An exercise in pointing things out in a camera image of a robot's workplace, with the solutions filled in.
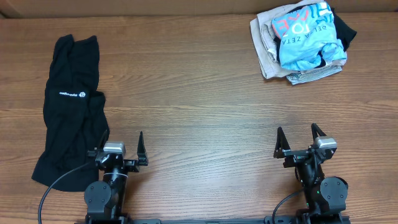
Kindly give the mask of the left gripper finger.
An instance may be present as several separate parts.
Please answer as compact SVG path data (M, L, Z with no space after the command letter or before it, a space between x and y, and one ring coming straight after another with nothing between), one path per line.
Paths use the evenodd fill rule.
M97 150L103 150L107 140L108 140L108 130L106 129L99 140Z
M140 166L148 166L149 165L142 131L140 132L139 142L137 145L137 158L138 158L138 163Z

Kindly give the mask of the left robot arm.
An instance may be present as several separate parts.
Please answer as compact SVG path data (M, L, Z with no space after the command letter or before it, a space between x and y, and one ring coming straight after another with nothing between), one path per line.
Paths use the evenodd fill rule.
M123 212L128 173L139 172L148 166L143 133L139 135L137 159L126 159L126 147L122 141L109 141L105 131L99 145L88 152L95 165L104 172L103 179L87 186L84 199L87 204L86 223L131 223Z

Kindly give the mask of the black t-shirt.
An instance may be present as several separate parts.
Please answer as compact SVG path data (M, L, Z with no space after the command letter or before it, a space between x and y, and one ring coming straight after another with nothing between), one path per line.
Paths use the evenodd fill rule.
M99 179L87 156L109 126L99 84L100 51L96 36L75 41L60 37L54 47L43 107L45 150L32 179L64 192L82 192Z

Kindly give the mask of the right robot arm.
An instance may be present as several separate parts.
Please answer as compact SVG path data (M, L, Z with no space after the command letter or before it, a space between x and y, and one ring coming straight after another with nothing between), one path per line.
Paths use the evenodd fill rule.
M274 157L283 159L285 168L295 169L296 179L302 188L282 199L265 218L268 223L349 223L343 216L346 210L348 183L341 177L326 177L322 164L331 159L337 150L334 138L327 136L317 124L311 125L313 144L307 149L293 151L281 127L277 129ZM278 209L289 199L304 194L306 208L298 209L293 216L278 216Z

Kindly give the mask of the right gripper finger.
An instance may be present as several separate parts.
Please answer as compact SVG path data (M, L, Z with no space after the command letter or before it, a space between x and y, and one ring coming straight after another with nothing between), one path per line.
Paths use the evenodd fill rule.
M287 138L281 127L277 129L277 142L274 149L274 158L284 158L291 151Z
M326 136L326 134L319 128L319 126L316 123L311 124L311 129L312 129L313 140L315 140L317 137Z

